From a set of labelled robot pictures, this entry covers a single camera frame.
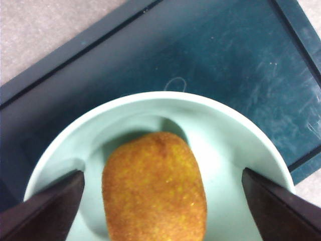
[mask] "golden brown crust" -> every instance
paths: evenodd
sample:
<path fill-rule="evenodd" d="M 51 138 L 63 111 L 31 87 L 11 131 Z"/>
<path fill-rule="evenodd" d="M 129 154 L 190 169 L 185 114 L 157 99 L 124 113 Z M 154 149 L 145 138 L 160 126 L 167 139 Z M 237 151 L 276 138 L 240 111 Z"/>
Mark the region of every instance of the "golden brown crust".
<path fill-rule="evenodd" d="M 207 207 L 188 145 L 172 133 L 145 135 L 117 148 L 102 175 L 113 241 L 203 240 Z"/>

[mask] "light green plate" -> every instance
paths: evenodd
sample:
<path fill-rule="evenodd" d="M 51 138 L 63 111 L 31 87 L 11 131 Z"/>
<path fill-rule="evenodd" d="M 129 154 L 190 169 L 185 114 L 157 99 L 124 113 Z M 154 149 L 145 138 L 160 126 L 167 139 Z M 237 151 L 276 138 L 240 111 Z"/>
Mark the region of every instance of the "light green plate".
<path fill-rule="evenodd" d="M 294 192 L 287 167 L 273 143 L 250 120 L 194 94 L 134 94 L 87 112 L 46 149 L 25 199 L 65 173 L 83 170 L 85 189 L 67 240 L 109 240 L 101 194 L 105 161 L 119 145 L 158 131 L 181 136 L 198 161 L 208 207 L 205 241 L 261 240 L 243 192 L 242 170 L 249 167 Z"/>

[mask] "beige countertop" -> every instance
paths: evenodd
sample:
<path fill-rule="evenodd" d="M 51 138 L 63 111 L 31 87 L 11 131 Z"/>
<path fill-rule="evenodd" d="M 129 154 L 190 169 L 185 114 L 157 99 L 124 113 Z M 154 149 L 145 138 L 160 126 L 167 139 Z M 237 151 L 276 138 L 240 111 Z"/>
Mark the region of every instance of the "beige countertop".
<path fill-rule="evenodd" d="M 2 0 L 1 84 L 63 45 L 126 0 Z M 321 36 L 321 1 L 298 0 Z M 297 193 L 321 206 L 321 169 Z"/>

